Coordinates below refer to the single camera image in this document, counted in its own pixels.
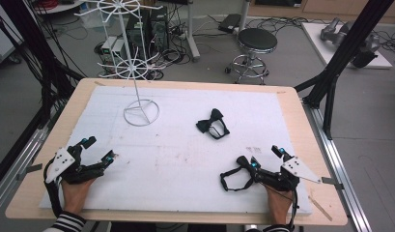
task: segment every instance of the computer tower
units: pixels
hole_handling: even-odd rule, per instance
[[[127,40],[133,49],[131,49],[131,56],[134,58],[136,47],[138,48],[137,58],[148,59],[149,49],[152,41],[152,24],[150,22],[150,10],[140,11],[141,20],[136,16],[129,14],[126,26]]]
[[[162,52],[169,48],[169,28],[167,20],[167,7],[153,9],[150,22],[152,23],[152,33],[155,42],[155,50]]]

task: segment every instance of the gray mechanical device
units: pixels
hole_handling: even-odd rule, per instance
[[[345,37],[353,27],[353,22],[349,21],[345,23],[339,32],[336,33],[336,25],[340,19],[335,17],[326,28],[321,30],[321,40],[331,41],[335,46],[339,46]],[[359,47],[358,52],[354,55],[351,60],[357,68],[363,68],[367,66],[373,59],[378,57],[375,52],[381,47],[380,38],[378,35],[371,33]]]

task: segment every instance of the bow tie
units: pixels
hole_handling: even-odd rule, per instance
[[[214,139],[220,139],[230,133],[230,131],[227,130],[227,127],[225,126],[224,121],[222,120],[222,117],[223,117],[223,115],[221,114],[221,112],[218,109],[214,108],[212,110],[212,115],[210,116],[210,119],[209,120],[200,120],[197,122],[196,126],[201,133],[208,131]],[[224,134],[220,134],[215,127],[212,127],[212,123],[217,120],[219,120],[221,122],[221,124],[223,125]]]

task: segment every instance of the stool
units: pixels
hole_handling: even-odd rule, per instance
[[[261,85],[265,85],[264,77],[269,75],[269,71],[266,63],[256,54],[268,54],[274,51],[277,45],[275,36],[260,28],[246,28],[239,32],[238,40],[244,54],[234,58],[225,72],[230,73],[234,70],[240,74],[236,84],[240,84],[243,77],[251,77],[260,78]]]

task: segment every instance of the white wire display stand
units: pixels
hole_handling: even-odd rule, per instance
[[[140,14],[141,8],[158,10],[161,7],[143,6],[139,3],[138,0],[98,0],[98,1],[80,0],[80,1],[87,3],[95,3],[96,7],[88,12],[85,12],[83,14],[76,14],[76,15],[81,16],[81,15],[90,14],[94,11],[100,11],[101,21],[103,22],[103,29],[107,39],[109,38],[109,36],[107,33],[105,23],[107,23],[107,21],[110,19],[112,15],[117,15],[119,17],[123,40],[125,42],[127,60],[122,59],[122,57],[120,57],[117,53],[111,54],[113,66],[103,65],[103,64],[99,64],[99,65],[104,68],[113,69],[114,73],[108,75],[102,75],[101,77],[108,78],[108,77],[118,76],[123,79],[133,79],[134,89],[136,90],[137,101],[130,103],[125,108],[124,117],[125,120],[133,126],[136,127],[148,126],[158,118],[160,109],[158,107],[158,104],[155,103],[154,101],[140,99],[139,92],[137,89],[136,79],[143,78],[145,80],[148,80],[147,74],[149,73],[149,71],[162,70],[165,67],[149,65],[149,62],[155,59],[158,54],[149,59],[146,58],[147,53],[146,53],[142,26],[140,26],[139,28],[140,28],[140,35],[142,38],[143,54],[145,58],[144,60],[140,58],[140,55],[138,54],[139,53],[138,48],[134,52],[134,57],[133,58],[131,57],[123,15],[131,14],[135,16],[136,18],[138,18],[139,24],[142,25],[142,20],[141,20],[142,18]],[[107,40],[107,42],[109,43],[108,44],[109,47],[112,47],[110,41]]]

